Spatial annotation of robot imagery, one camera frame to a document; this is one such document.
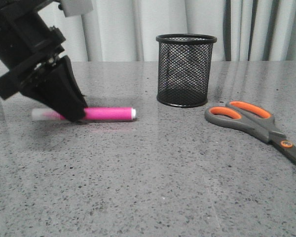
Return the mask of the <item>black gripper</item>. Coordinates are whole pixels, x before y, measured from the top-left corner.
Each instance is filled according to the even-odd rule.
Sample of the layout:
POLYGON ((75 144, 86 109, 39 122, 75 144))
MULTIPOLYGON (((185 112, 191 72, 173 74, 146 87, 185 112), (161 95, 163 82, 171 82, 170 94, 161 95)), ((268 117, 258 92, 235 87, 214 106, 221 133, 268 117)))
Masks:
POLYGON ((0 60, 8 68, 0 77, 0 97, 20 91, 76 122, 85 117, 87 103, 69 57, 58 58, 64 36, 38 14, 49 4, 49 0, 0 0, 0 60))

